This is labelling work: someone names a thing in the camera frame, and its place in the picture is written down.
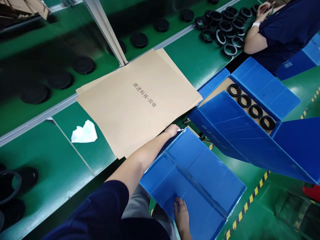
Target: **red object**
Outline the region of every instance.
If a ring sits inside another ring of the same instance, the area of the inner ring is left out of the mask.
[[[313,185],[312,188],[303,186],[302,191],[307,197],[320,202],[320,186]]]

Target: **sleeve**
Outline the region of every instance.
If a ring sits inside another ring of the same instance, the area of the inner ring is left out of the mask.
[[[301,11],[299,10],[299,4],[296,4],[296,6],[274,16],[274,19],[270,19],[270,23],[264,21],[263,23],[266,25],[263,23],[260,25],[259,33],[267,39],[268,46],[279,43],[286,44],[299,37],[301,33],[303,21],[297,17],[299,15],[301,15]]]
[[[105,182],[60,226],[43,239],[98,239],[116,236],[129,191],[120,181]]]

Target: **person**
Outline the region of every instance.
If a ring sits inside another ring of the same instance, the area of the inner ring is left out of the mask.
[[[265,2],[245,38],[244,52],[274,72],[320,31],[320,1],[291,0],[273,8]]]
[[[44,239],[177,239],[173,221],[158,205],[152,216],[149,215],[150,196],[139,182],[163,145],[177,134],[178,129],[172,124],[136,150]],[[181,239],[192,239],[185,201],[176,198],[172,204]]]

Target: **brown cardboard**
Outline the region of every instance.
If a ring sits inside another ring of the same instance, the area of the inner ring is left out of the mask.
[[[192,85],[154,50],[77,97],[118,158],[156,137],[198,99],[202,98]]]

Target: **gray pants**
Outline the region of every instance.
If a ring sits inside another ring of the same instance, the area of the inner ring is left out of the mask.
[[[167,231],[171,240],[177,240],[176,231],[172,219],[156,204],[152,216],[149,214],[150,195],[139,184],[123,212],[122,218],[153,218],[157,220]]]

